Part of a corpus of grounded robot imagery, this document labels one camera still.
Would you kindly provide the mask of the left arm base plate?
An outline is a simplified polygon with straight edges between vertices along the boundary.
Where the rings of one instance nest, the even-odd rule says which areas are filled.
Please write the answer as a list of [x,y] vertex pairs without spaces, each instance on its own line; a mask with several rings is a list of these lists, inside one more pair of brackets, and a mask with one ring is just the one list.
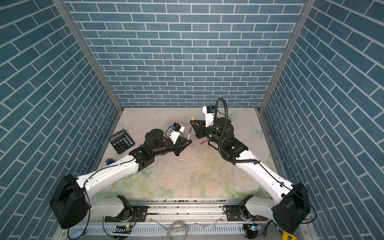
[[124,208],[116,217],[105,217],[107,223],[123,223],[123,222],[145,222],[148,213],[147,206],[133,206],[130,209]]

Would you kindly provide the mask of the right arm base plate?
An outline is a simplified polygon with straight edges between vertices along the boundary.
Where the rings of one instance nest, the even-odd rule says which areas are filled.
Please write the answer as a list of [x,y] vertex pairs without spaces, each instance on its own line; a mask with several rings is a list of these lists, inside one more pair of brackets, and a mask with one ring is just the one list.
[[227,221],[229,222],[239,222],[239,221],[262,221],[265,222],[267,218],[263,216],[253,216],[251,215],[245,207],[239,205],[223,205],[222,210],[224,211]]

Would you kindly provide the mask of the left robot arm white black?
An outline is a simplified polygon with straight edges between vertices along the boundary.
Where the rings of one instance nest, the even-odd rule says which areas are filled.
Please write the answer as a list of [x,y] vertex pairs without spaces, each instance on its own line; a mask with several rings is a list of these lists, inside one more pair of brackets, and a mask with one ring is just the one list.
[[85,217],[111,217],[120,222],[130,221],[132,205],[126,197],[118,195],[110,199],[93,200],[92,197],[112,183],[137,173],[152,163],[156,156],[180,153],[192,143],[181,133],[166,137],[160,129],[145,135],[145,142],[115,163],[92,173],[74,177],[64,176],[50,200],[57,221],[62,229],[69,229]]

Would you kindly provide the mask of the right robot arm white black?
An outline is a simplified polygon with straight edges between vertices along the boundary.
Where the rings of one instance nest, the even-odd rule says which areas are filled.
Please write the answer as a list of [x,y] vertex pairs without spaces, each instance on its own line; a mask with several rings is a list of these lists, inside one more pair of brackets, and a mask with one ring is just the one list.
[[270,195],[270,200],[249,195],[240,202],[239,208],[248,219],[253,216],[269,218],[289,234],[305,224],[311,205],[308,190],[303,184],[291,183],[258,160],[235,137],[229,120],[219,118],[209,124],[203,120],[191,120],[190,124],[198,139],[205,137],[210,143],[217,144],[215,148],[224,160],[247,173]]

